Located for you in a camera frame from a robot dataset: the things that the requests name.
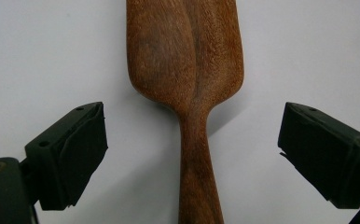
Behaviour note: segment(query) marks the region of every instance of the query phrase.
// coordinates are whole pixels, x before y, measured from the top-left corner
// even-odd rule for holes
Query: wooden spatula
[[[206,120],[243,81],[235,0],[127,0],[127,51],[133,87],[180,121],[179,223],[224,223]]]

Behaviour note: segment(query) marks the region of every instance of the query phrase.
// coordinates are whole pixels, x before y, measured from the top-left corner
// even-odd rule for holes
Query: white surface
[[[209,117],[226,223],[348,223],[276,146],[284,103],[360,131],[360,1],[238,0],[246,79]],[[104,102],[109,150],[76,207],[42,224],[176,223],[175,116],[127,74],[125,1],[0,1],[0,157],[78,105]]]

